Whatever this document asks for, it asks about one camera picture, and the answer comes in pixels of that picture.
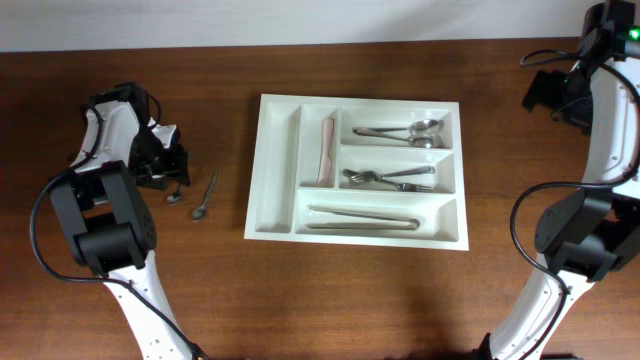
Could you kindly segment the steel tablespoon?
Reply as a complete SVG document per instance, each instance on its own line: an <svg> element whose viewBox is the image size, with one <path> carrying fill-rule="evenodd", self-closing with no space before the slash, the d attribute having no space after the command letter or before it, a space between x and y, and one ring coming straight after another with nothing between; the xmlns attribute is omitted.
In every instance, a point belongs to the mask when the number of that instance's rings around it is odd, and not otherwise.
<svg viewBox="0 0 640 360"><path fill-rule="evenodd" d="M436 137L435 135L403 138L403 137L388 135L382 132L374 131L372 129L363 128L363 127L353 128L352 132L358 136L376 137L376 138L401 141L401 142L407 143L411 147L417 147L417 148L441 148L443 146L442 140L439 137Z"/></svg>
<svg viewBox="0 0 640 360"><path fill-rule="evenodd" d="M416 121L406 127L373 128L373 131L382 133L404 131L414 136L426 136L437 134L443 128L444 122L442 120L427 119Z"/></svg>

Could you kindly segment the pink plastic knife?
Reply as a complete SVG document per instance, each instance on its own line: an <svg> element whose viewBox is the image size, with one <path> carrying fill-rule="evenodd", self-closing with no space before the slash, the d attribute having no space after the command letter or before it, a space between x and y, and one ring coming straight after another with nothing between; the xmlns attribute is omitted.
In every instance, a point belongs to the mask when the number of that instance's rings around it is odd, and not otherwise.
<svg viewBox="0 0 640 360"><path fill-rule="evenodd" d="M319 186L324 186L330 177L332 166L330 148L333 139L333 130L334 120L332 118L325 118L322 122L322 143L317 177L317 184Z"/></svg>

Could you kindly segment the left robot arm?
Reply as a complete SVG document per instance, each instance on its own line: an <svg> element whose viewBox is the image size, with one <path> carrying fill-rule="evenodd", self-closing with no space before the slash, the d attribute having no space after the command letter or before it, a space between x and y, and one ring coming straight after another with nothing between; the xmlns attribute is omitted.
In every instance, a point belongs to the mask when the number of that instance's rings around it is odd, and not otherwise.
<svg viewBox="0 0 640 360"><path fill-rule="evenodd" d="M187 186L189 152L159 102L134 82L89 98L81 150L47 193L71 256L118 302L145 359L202 359L180 329L156 265L158 235L140 190Z"/></svg>

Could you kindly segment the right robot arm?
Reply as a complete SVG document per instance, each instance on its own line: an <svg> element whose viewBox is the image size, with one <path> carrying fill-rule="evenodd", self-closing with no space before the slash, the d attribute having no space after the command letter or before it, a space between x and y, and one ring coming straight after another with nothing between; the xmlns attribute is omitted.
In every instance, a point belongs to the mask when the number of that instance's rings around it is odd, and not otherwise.
<svg viewBox="0 0 640 360"><path fill-rule="evenodd" d="M523 67L573 61L568 72L539 71L522 105L551 109L557 121L590 137L579 182L554 181L525 190L569 188L548 207L534 234L533 271L511 314L470 353L472 359L541 359L564 316L608 273L639 253L639 26L632 1L607 0L584 17L575 52L543 49Z"/></svg>

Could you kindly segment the steel fork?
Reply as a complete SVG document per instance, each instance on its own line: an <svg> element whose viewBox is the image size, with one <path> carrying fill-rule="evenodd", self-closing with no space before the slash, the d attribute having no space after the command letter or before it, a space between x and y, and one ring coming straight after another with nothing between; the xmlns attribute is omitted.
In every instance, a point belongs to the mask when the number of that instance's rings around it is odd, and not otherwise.
<svg viewBox="0 0 640 360"><path fill-rule="evenodd" d="M384 179L381 174L373 171L356 172L349 169L343 169L342 174L347 178L348 183L351 185L362 185L365 183L375 182L392 186L402 192L430 192L432 190L432 187L426 185L387 180Z"/></svg>
<svg viewBox="0 0 640 360"><path fill-rule="evenodd" d="M403 176L412 176L412 175L424 175L424 174L434 174L435 168L433 166L421 166L413 169L402 170L391 173L378 173L375 171L363 171L356 172L350 169L343 169L342 174L348 179L351 183L365 183L371 181L377 181L381 179L391 178L391 177L403 177Z"/></svg>

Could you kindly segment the small teaspoon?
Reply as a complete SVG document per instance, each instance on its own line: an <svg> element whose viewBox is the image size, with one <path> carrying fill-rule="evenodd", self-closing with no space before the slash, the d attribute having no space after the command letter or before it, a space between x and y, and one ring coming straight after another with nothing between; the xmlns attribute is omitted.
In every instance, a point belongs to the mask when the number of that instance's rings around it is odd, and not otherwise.
<svg viewBox="0 0 640 360"><path fill-rule="evenodd" d="M169 206L175 206L182 200L181 187L182 185L178 184L175 191L167 197L166 201Z"/></svg>
<svg viewBox="0 0 640 360"><path fill-rule="evenodd" d="M217 179L219 177L219 170L215 169L213 172L213 175L209 181L207 190L203 196L203 200L201 202L201 204L195 208L192 213L191 213L191 219L193 222L198 222L201 221L202 219L204 219L207 215L207 204L209 202L209 199L211 197L211 194L214 190L214 187L216 185Z"/></svg>

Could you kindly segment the long metal tongs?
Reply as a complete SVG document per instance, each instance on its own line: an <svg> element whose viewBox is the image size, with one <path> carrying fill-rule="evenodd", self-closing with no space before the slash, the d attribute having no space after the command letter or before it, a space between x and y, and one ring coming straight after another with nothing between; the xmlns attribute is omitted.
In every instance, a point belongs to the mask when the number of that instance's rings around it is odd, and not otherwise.
<svg viewBox="0 0 640 360"><path fill-rule="evenodd" d="M310 207L315 213L329 214L338 217L354 218L354 221L326 221L307 223L306 227L316 230L399 230L414 231L421 226L416 218L386 215L382 213L341 210L328 207Z"/></svg>

